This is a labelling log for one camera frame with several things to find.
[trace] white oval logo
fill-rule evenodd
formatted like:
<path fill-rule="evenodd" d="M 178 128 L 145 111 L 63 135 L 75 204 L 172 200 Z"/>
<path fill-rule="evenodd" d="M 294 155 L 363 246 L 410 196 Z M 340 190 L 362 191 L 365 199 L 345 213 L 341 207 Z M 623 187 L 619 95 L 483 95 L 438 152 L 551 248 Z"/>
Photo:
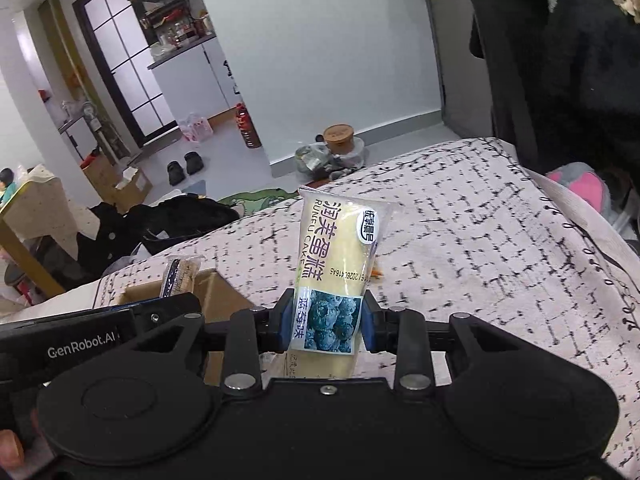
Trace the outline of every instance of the white oval logo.
<path fill-rule="evenodd" d="M 370 245 L 378 240 L 378 231 L 380 230 L 380 222 L 378 213 L 373 209 L 365 209 L 358 215 L 356 222 L 356 231 L 358 238 L 363 244 Z"/>

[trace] white pillar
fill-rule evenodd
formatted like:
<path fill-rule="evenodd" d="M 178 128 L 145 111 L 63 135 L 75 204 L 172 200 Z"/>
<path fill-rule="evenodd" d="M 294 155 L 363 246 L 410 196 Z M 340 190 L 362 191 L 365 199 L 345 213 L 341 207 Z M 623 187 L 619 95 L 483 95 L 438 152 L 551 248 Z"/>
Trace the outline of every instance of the white pillar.
<path fill-rule="evenodd" d="M 0 10 L 0 162 L 15 170 L 42 162 L 68 197 L 92 207 L 100 196 L 84 176 L 38 95 L 8 10 Z"/>

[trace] cardboard box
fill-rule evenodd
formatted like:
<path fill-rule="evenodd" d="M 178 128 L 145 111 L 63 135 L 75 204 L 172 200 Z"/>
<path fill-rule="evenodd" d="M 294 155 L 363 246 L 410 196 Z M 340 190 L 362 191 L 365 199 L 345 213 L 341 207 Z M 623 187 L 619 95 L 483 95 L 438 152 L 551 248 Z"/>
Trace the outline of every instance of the cardboard box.
<path fill-rule="evenodd" d="M 103 201 L 107 204 L 115 204 L 114 187 L 122 179 L 122 176 L 111 165 L 106 156 L 103 154 L 98 155 L 82 172 Z"/>
<path fill-rule="evenodd" d="M 129 170 L 133 170 L 130 172 L 130 180 L 123 178 L 113 188 L 115 205 L 120 214 L 126 213 L 135 205 L 142 204 L 153 187 L 142 170 L 127 168 L 127 171 Z"/>
<path fill-rule="evenodd" d="M 127 287 L 118 298 L 118 304 L 134 301 L 150 300 L 160 295 L 162 282 L 145 283 Z M 200 300 L 202 313 L 207 323 L 226 321 L 234 312 L 244 308 L 251 308 L 253 304 L 236 291 L 215 270 L 203 270 L 196 276 L 193 293 Z M 222 372 L 222 357 L 224 352 L 210 352 L 209 363 L 204 381 L 217 386 Z"/>

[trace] pink plush ear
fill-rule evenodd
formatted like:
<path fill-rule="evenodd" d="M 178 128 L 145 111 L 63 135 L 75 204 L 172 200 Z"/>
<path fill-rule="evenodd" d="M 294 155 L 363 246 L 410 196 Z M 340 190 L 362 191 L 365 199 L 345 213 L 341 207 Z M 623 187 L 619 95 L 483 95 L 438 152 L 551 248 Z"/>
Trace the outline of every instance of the pink plush ear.
<path fill-rule="evenodd" d="M 583 173 L 569 185 L 569 190 L 586 200 L 598 213 L 602 213 L 602 182 L 594 173 Z"/>

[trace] black device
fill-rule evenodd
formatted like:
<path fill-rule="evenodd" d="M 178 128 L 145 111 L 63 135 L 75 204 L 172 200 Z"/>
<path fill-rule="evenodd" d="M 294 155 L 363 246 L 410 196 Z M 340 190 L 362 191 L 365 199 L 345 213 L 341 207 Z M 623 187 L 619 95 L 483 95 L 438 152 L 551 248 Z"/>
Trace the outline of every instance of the black device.
<path fill-rule="evenodd" d="M 59 375 L 37 403 L 57 458 L 36 478 L 622 478 L 600 458 L 618 421 L 609 386 L 469 314 L 429 322 L 367 291 L 364 343 L 396 354 L 392 388 L 263 388 L 258 354 L 288 347 L 292 296 L 227 322 L 185 314 Z M 207 386 L 220 350 L 220 387 Z M 446 352 L 450 385 L 435 385 L 431 351 Z"/>
<path fill-rule="evenodd" d="M 193 294 L 0 325 L 0 429 L 28 445 L 38 391 L 58 374 L 175 317 L 200 312 Z"/>

